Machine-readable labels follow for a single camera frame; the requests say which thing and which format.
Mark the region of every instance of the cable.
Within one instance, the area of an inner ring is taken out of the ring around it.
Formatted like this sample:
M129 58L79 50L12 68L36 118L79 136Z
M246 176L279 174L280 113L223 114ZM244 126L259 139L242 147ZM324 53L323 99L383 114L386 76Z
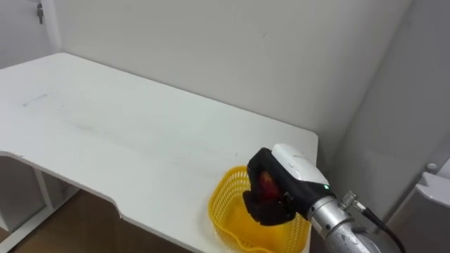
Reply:
M372 221L378 228L380 228L382 231L385 231L386 234L388 234L392 240L395 242L395 244L399 247L401 253L406 253L405 246L401 242L401 240L392 232L369 208L365 208L361 212L367 219Z

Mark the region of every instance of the plastic basket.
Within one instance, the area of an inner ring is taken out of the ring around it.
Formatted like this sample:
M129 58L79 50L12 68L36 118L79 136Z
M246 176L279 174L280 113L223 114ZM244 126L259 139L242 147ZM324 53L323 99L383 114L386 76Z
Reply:
M247 213L242 193L250 189L247 167L234 167L220 181L208 204L208 214L219 237L241 252L299 253L309 222L299 214L278 226L261 226Z

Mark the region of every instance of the white desk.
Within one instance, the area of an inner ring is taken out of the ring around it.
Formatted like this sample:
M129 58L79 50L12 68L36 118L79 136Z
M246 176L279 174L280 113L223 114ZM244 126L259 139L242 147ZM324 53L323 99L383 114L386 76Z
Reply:
M318 143L310 131L66 53L0 70L0 119L2 155L194 252L223 249L207 201L225 171L275 143L315 162Z

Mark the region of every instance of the red object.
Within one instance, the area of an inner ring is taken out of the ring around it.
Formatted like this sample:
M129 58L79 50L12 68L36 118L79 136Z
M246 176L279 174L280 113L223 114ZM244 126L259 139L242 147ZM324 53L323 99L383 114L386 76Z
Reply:
M280 189L267 171L263 171L259 176L259 185L262 189L263 200L275 200L282 197Z

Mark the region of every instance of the white metal frame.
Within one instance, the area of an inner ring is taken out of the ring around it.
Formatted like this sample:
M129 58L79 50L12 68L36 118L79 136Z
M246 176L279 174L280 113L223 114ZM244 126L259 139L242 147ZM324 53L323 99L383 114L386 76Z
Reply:
M0 253L7 253L12 250L20 241L25 239L35 228L66 203L79 188L70 186L64 192L59 187L58 179L48 174L34 169L37 182L45 202L44 208L29 218L23 225L11 233L3 242L0 243Z

